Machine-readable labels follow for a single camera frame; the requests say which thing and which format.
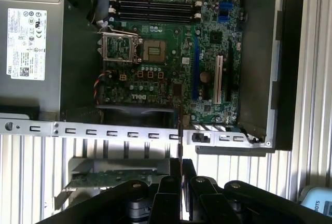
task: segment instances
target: warning label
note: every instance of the warning label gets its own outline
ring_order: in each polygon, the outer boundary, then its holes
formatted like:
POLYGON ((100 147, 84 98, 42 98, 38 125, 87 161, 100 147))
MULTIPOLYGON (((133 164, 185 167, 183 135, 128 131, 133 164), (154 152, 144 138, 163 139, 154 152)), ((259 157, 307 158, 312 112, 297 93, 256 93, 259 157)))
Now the warning label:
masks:
POLYGON ((45 80, 45 10, 8 9, 7 75, 12 79, 45 80))

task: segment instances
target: black ram slot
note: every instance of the black ram slot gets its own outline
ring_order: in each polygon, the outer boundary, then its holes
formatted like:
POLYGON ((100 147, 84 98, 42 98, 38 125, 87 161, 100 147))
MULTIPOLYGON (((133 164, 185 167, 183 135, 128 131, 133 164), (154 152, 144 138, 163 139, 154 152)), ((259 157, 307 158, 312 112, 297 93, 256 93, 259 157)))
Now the black ram slot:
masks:
POLYGON ((234 75, 233 75, 233 64, 234 64, 234 51, 233 51, 233 42, 229 40, 228 44, 228 58, 227 58, 227 89, 225 95, 225 101, 230 102, 232 100, 232 91, 234 90, 234 75))
POLYGON ((192 21, 194 12, 191 5, 120 1, 117 15, 120 20, 188 24, 192 21))

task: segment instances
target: red and black wire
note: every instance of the red and black wire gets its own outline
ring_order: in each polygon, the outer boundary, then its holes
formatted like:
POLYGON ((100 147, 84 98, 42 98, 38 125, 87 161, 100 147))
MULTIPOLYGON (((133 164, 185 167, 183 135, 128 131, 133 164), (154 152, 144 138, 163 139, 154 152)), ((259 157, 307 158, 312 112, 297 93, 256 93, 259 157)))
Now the red and black wire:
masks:
POLYGON ((98 99, 97 99, 98 84, 100 83, 100 80, 101 80, 102 77, 104 77, 104 76, 108 76, 108 75, 110 75, 111 73, 112 73, 112 71, 109 71, 109 70, 106 70, 106 71, 102 72, 102 73, 98 76, 97 80, 95 81, 95 83, 94 83, 94 85, 93 85, 93 99, 95 100, 95 102, 96 102, 97 105, 99 105, 99 101, 98 101, 98 99))

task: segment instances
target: capacitor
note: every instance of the capacitor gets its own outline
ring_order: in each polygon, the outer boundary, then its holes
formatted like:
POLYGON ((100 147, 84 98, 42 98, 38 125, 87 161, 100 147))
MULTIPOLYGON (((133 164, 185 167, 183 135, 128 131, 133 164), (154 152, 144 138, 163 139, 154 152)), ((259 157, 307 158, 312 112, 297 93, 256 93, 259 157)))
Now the capacitor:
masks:
POLYGON ((203 71, 199 75, 199 78, 200 78, 201 82, 203 82, 203 83, 209 83, 211 81, 211 74, 209 72, 207 72, 207 71, 203 71))

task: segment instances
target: black mount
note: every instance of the black mount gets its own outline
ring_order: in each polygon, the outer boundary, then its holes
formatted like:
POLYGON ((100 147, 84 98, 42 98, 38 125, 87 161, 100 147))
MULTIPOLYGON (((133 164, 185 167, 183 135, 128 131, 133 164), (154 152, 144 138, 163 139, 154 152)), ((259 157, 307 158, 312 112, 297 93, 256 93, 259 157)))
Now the black mount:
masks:
POLYGON ((242 181, 221 188, 197 176, 190 159, 183 160, 183 183, 179 160, 170 159, 169 166, 169 176, 158 184, 130 180, 39 223, 331 223, 327 216, 242 181), (189 221, 181 220, 184 211, 189 221))

